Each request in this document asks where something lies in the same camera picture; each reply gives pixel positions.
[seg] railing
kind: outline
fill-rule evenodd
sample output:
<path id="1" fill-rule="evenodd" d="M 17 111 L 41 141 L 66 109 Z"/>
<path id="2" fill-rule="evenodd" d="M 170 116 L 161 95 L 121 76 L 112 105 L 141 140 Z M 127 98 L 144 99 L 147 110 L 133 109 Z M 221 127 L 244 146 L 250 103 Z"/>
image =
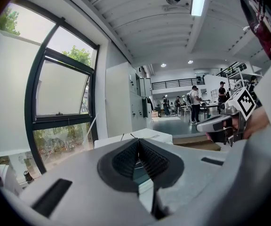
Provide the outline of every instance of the railing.
<path id="1" fill-rule="evenodd" d="M 152 83 L 152 89 L 167 89 L 172 87 L 204 85 L 204 84 L 205 84 L 204 78 L 191 78 Z"/>
<path id="2" fill-rule="evenodd" d="M 226 75 L 231 76 L 232 74 L 238 73 L 238 68 L 240 71 L 243 71 L 247 69 L 247 65 L 245 63 L 241 62 L 235 62 L 228 68 L 222 70 L 220 73 L 218 73 L 216 76 L 226 77 Z"/>

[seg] tree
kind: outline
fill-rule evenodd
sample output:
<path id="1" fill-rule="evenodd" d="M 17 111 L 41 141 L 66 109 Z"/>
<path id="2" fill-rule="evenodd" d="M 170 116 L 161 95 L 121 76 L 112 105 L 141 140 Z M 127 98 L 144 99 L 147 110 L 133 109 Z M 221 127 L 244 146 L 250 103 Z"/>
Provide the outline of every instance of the tree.
<path id="1" fill-rule="evenodd" d="M 15 26 L 17 25 L 18 12 L 13 11 L 9 7 L 6 7 L 2 14 L 0 15 L 0 30 L 20 35 L 19 31 L 15 30 Z"/>
<path id="2" fill-rule="evenodd" d="M 75 59 L 75 60 L 87 65 L 87 66 L 91 65 L 90 52 L 86 51 L 85 48 L 77 49 L 76 46 L 74 45 L 70 52 L 62 51 L 62 53 L 72 59 Z"/>

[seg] gray floor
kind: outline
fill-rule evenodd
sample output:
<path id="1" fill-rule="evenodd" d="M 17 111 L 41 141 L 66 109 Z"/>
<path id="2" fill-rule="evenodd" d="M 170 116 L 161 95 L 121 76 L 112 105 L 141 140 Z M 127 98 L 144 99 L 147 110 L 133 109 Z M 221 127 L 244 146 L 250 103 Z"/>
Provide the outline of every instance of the gray floor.
<path id="1" fill-rule="evenodd" d="M 191 136 L 200 136 L 204 135 L 204 133 L 200 133 L 196 130 L 196 126 L 191 124 L 190 113 L 187 112 L 186 116 L 179 116 L 180 120 L 172 120 L 172 121 L 154 121 L 153 129 L 159 132 L 171 134 L 173 138 L 181 138 L 181 137 L 191 137 Z M 199 120 L 204 121 L 204 113 L 199 113 Z"/>

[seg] fluorescent light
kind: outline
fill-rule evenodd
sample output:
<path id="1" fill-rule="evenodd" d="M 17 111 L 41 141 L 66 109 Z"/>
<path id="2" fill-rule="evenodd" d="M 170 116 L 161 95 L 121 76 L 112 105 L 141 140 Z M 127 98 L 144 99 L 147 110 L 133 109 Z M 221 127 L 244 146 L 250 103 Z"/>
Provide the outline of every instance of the fluorescent light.
<path id="1" fill-rule="evenodd" d="M 205 3 L 205 0 L 193 0 L 191 15 L 192 16 L 201 16 L 204 3 Z"/>

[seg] window frame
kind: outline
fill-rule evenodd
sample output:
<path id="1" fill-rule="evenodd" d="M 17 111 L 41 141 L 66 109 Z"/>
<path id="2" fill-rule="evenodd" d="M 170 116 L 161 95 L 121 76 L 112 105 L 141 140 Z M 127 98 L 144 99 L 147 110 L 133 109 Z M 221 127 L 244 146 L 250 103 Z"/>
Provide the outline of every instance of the window frame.
<path id="1" fill-rule="evenodd" d="M 54 22 L 55 25 L 51 29 L 51 31 L 47 34 L 44 41 L 42 42 L 31 66 L 29 77 L 26 85 L 26 93 L 24 100 L 24 118 L 25 118 L 25 127 L 26 134 L 30 146 L 31 153 L 35 160 L 35 163 L 41 174 L 44 174 L 47 170 L 45 165 L 41 159 L 40 153 L 37 149 L 35 139 L 34 139 L 34 130 L 39 129 L 49 129 L 49 128 L 57 128 L 75 124 L 81 124 L 85 122 L 93 123 L 91 134 L 93 142 L 98 139 L 97 127 L 95 123 L 96 111 L 95 111 L 95 83 L 96 83 L 96 68 L 97 68 L 97 59 L 99 54 L 99 45 L 96 45 L 93 41 L 79 32 L 77 29 L 73 28 L 67 22 L 65 22 L 64 17 L 57 17 L 46 9 L 28 1 L 28 0 L 13 0 L 12 3 L 15 3 L 19 6 L 27 8 L 32 12 L 43 16 L 50 21 Z M 85 65 L 77 60 L 74 60 L 66 55 L 63 55 L 55 50 L 48 48 L 48 43 L 52 39 L 53 35 L 57 31 L 59 27 L 63 27 L 74 36 L 88 44 L 90 47 L 94 49 L 92 54 L 91 63 L 95 63 L 94 69 L 90 67 L 90 65 Z M 51 59 L 53 63 L 68 67 L 70 69 L 74 69 L 78 72 L 85 73 L 89 75 L 89 90 L 88 90 L 88 104 L 89 104 L 89 114 L 70 114 L 70 115 L 61 115 L 61 116 L 39 116 L 36 117 L 36 93 L 37 86 L 39 83 L 40 72 L 44 63 L 44 60 L 48 59 L 46 57 L 50 57 L 58 60 L 54 61 Z"/>

